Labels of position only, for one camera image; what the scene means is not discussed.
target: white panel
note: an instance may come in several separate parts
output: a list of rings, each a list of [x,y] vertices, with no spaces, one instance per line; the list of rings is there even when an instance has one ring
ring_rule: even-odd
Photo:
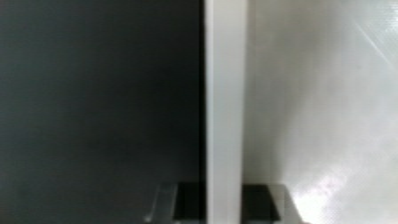
[[[206,1],[208,223],[240,223],[245,0]]]
[[[398,223],[398,0],[251,1],[245,182],[313,224]]]

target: white wall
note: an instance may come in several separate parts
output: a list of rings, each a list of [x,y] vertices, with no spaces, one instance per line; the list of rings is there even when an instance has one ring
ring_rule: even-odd
[[[245,182],[304,221],[398,222],[398,0],[252,0]]]

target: dark gray wall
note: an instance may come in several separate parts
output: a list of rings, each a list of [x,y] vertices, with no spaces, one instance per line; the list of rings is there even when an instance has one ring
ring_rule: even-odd
[[[0,223],[141,223],[199,178],[199,0],[0,4]]]

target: white vertical pole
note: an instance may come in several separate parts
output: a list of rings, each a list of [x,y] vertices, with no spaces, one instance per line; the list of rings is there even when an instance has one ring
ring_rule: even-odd
[[[208,223],[240,224],[247,0],[206,0]]]

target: vertical edge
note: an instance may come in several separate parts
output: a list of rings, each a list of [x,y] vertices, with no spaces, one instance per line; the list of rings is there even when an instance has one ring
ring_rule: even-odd
[[[240,223],[247,0],[206,0],[208,223]]]

